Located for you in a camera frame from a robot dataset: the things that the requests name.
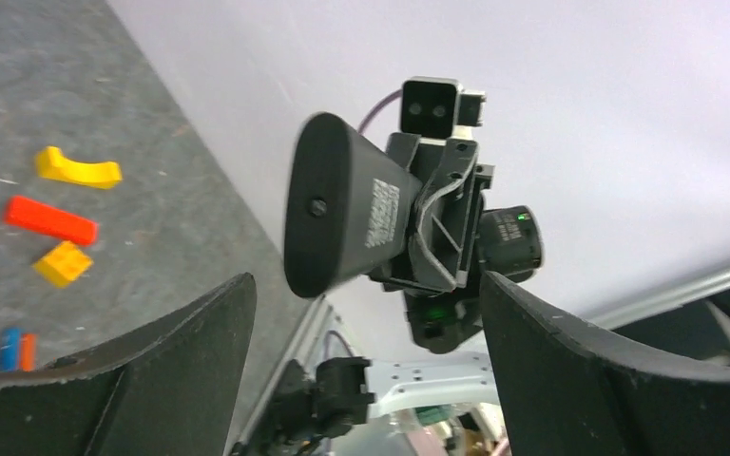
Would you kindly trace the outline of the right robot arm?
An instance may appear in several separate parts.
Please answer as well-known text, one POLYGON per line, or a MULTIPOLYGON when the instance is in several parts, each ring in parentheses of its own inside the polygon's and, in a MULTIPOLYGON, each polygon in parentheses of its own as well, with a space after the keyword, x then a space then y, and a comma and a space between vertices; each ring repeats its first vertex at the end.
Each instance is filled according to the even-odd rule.
POLYGON ((328 113, 304 125, 285 215, 291 291, 317 298, 358 276, 399 292, 415 345, 452 352, 478 333, 486 272, 515 282, 543 262, 528 208, 486 208, 474 140, 395 133, 381 150, 328 113))

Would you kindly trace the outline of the black remote control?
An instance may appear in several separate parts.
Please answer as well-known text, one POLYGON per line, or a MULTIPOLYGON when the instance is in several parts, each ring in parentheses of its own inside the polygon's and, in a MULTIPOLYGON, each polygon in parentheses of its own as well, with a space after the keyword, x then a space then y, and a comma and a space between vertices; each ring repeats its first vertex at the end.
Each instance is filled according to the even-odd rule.
POLYGON ((298 136, 285 213, 292 292, 317 297, 402 253, 420 188, 337 115, 313 115, 298 136))

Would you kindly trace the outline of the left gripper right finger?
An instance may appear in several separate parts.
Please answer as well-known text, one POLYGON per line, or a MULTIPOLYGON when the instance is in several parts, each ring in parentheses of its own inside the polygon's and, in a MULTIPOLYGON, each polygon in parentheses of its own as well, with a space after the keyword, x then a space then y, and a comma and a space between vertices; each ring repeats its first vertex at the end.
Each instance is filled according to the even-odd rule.
POLYGON ((730 455, 730 367, 661 351, 487 272, 480 305, 515 455, 730 455))

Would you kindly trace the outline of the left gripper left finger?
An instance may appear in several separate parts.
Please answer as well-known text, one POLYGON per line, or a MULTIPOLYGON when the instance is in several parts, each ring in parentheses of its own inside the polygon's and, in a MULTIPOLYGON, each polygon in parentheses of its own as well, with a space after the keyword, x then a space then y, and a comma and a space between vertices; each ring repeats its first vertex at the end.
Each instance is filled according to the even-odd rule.
POLYGON ((222 455, 257 308, 250 274, 34 371, 0 373, 0 455, 222 455))

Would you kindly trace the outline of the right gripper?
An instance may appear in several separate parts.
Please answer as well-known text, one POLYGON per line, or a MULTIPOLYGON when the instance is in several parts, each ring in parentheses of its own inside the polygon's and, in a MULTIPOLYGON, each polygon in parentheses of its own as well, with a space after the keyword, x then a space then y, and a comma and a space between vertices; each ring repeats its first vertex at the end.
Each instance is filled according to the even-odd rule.
POLYGON ((387 155, 422 186, 411 201, 405 248, 368 273, 388 291, 439 295, 467 284, 483 200, 492 172, 479 171, 472 139, 393 133, 387 155))

